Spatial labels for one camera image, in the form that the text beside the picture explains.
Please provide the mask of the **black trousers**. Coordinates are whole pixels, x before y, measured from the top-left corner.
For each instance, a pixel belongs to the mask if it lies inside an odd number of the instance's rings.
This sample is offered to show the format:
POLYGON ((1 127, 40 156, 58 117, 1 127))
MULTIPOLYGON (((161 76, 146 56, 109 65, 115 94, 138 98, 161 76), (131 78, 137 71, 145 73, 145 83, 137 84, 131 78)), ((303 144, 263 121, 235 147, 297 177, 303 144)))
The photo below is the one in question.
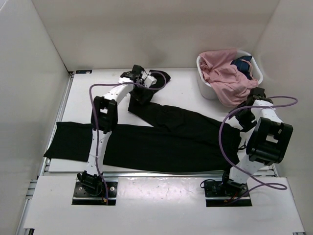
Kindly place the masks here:
MULTIPOLYGON (((128 111, 147 126, 118 124, 101 165, 167 173, 227 170, 231 164, 222 150, 239 162, 237 128, 179 107, 140 105, 132 98, 128 111)), ((92 124, 59 122, 45 157, 87 162, 91 141, 92 124)))

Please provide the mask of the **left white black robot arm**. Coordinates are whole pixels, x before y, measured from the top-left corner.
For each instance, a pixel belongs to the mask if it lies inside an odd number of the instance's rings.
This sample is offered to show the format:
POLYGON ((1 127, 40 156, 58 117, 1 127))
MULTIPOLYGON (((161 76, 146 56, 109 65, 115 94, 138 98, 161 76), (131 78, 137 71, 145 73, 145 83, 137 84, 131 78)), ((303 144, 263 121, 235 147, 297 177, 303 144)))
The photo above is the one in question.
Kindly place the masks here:
POLYGON ((90 86, 92 141, 87 165, 77 178, 91 196, 102 196, 106 203, 109 199, 109 189, 103 177, 101 163, 109 138, 118 123, 119 103, 135 88, 150 90, 156 82, 157 79, 151 73, 134 65, 131 71, 122 73, 117 83, 90 86))

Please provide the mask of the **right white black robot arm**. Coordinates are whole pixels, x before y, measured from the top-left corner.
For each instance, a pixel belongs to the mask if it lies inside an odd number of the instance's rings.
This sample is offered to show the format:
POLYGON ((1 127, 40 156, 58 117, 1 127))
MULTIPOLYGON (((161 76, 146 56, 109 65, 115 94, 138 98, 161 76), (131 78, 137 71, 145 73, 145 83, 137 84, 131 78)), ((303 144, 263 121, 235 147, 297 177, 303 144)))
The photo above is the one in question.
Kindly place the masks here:
POLYGON ((233 163, 225 151, 221 153, 231 164, 220 182, 222 194, 230 196, 242 192, 248 179, 261 168, 282 162, 289 145, 293 127, 284 123, 276 114, 272 97, 266 97, 263 88, 250 91, 246 101, 228 113, 225 119, 236 118, 241 131, 252 131, 246 144, 246 154, 233 163))

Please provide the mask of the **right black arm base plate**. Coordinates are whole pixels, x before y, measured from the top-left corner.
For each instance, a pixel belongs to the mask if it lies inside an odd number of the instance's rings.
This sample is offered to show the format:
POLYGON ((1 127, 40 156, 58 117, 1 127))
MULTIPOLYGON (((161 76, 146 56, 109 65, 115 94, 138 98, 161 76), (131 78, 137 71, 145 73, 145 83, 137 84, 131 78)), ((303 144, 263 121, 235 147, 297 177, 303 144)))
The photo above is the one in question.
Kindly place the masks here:
POLYGON ((243 188, 207 179, 200 183, 204 190, 207 207, 251 207, 252 202, 247 185, 243 188))

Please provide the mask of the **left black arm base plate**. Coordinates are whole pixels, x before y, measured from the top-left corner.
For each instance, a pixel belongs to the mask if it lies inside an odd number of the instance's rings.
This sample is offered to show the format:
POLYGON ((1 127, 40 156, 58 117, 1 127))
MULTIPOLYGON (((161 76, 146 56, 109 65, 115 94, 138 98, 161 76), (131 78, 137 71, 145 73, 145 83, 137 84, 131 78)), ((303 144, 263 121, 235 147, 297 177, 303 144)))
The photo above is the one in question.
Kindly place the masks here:
POLYGON ((72 204, 73 205, 89 205, 89 206, 115 206, 118 192, 118 180, 108 180, 107 189, 100 182, 96 190, 90 189, 82 185, 76 180, 72 204))

